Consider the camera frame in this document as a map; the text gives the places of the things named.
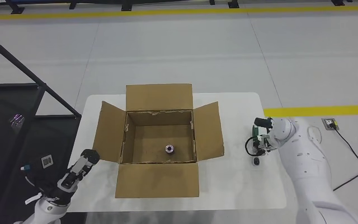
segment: small black object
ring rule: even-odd
[[[12,2],[11,0],[5,0],[5,2],[11,7],[12,12],[11,14],[22,14],[24,7],[19,7],[16,3]]]
[[[88,162],[92,164],[97,164],[100,160],[100,154],[98,154],[96,150],[89,150],[89,149],[83,150],[81,156],[87,158]]]
[[[334,6],[345,6],[343,0],[331,0]]]
[[[228,2],[228,6],[229,6],[229,8],[240,8],[237,0],[232,0],[231,2]]]
[[[271,118],[267,118],[267,119],[255,118],[255,121],[253,123],[259,127],[272,128]]]
[[[132,11],[132,0],[123,0],[121,11]]]
[[[76,8],[76,5],[77,5],[77,1],[72,1],[71,4],[69,5],[69,9],[74,10],[74,8]]]
[[[257,158],[257,157],[253,158],[253,164],[254,164],[255,166],[258,166],[258,165],[260,164],[260,159]]]

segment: cardboard box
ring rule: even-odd
[[[197,163],[224,155],[218,102],[193,109],[191,84],[133,85],[126,109],[102,102],[93,144],[119,163],[115,197],[198,197]]]

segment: power outlet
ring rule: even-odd
[[[322,122],[323,122],[323,125],[325,127],[326,130],[334,130],[334,128],[331,128],[329,125],[334,123],[336,124],[336,128],[337,130],[339,130],[340,128],[338,127],[338,124],[336,122],[336,120],[334,118],[322,118]]]

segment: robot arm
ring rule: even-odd
[[[77,162],[67,169],[64,177],[57,182],[57,186],[52,188],[37,186],[43,196],[36,202],[34,214],[25,222],[16,222],[15,224],[60,223],[60,218],[66,214],[78,183],[99,160],[100,155],[95,150],[84,150]]]
[[[358,223],[331,188],[331,169],[314,127],[302,118],[256,119],[255,124],[271,128],[260,138],[266,148],[261,150],[280,152],[298,199],[297,223]]]

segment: small cylindrical object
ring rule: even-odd
[[[174,147],[173,147],[171,144],[167,145],[167,146],[166,146],[166,152],[167,152],[169,155],[174,154]]]

